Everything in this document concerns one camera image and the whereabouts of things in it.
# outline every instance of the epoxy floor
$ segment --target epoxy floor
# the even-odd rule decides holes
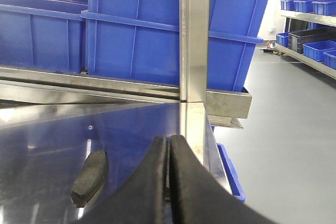
[[[336,223],[336,81],[256,49],[243,130],[215,128],[246,204],[280,224]]]

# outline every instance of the reflective metal surface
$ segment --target reflective metal surface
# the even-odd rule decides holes
[[[119,188],[154,136],[180,133],[180,105],[27,106],[0,110],[0,122],[1,223],[63,224]],[[229,187],[208,123],[204,131],[202,163]],[[88,154],[97,150],[108,153],[108,180],[96,201],[78,209],[70,188]]]
[[[283,17],[299,19],[307,22],[314,22],[327,26],[336,26],[335,16],[324,16],[324,15],[317,15],[314,13],[297,13],[291,10],[282,10],[281,15]]]
[[[247,118],[251,101],[252,95],[247,91],[208,90],[206,112],[208,115]]]
[[[229,193],[232,193],[221,162],[213,131],[201,102],[180,104],[180,134],[184,135],[188,145],[201,164]]]
[[[36,104],[178,102],[179,87],[0,67],[0,100]],[[247,92],[208,90],[207,113],[246,118]]]
[[[2,100],[37,104],[178,102],[174,99],[4,80],[0,81],[0,91]]]
[[[210,121],[210,124],[213,125],[213,126],[243,129],[242,124],[236,118],[228,118],[228,117],[225,117],[225,116],[208,115],[208,119]]]
[[[312,68],[315,68],[316,70],[326,74],[327,76],[330,76],[334,79],[336,79],[336,70],[335,69],[332,69],[332,68],[329,68],[327,67],[326,65],[320,63],[320,62],[317,62],[317,61],[314,61],[304,55],[301,55],[293,50],[290,50],[289,48],[286,48],[286,47],[283,47],[281,45],[276,45],[276,48],[280,51],[280,52],[283,52],[285,54],[288,54],[289,56],[309,65],[310,67]]]
[[[86,74],[66,74],[34,71],[22,68],[0,66],[0,79],[34,82],[48,85],[62,85],[72,88],[104,90],[114,93],[128,93],[179,99],[179,88],[161,84],[127,81],[122,79],[87,76]]]
[[[180,0],[181,101],[206,103],[210,0]]]

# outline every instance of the black rubber pad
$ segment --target black rubber pad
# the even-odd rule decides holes
[[[106,182],[108,159],[105,151],[91,153],[71,188],[71,198],[77,207],[84,207]]]
[[[129,179],[77,224],[163,224],[167,141],[156,137]]]
[[[170,153],[174,224],[274,224],[223,189],[183,136],[172,136]]]

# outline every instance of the dark gray crate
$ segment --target dark gray crate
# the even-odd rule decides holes
[[[324,27],[314,30],[294,31],[289,33],[289,48],[303,54],[303,44],[336,39],[336,28]]]

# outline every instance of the metal shelf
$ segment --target metal shelf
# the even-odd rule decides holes
[[[290,10],[282,10],[281,16],[336,27],[336,16],[324,16],[314,13],[297,13]]]
[[[299,61],[301,61],[302,63],[304,64],[307,64],[309,65],[310,67],[312,68],[315,68],[316,70],[326,74],[327,76],[330,76],[331,78],[334,78],[336,79],[336,70],[332,69],[332,68],[329,68],[327,67],[326,65],[322,64],[322,63],[319,63],[317,61],[314,61],[304,55],[301,55],[287,47],[284,47],[284,46],[281,46],[281,45],[278,45],[276,44],[276,48],[280,51],[280,52],[283,52]]]

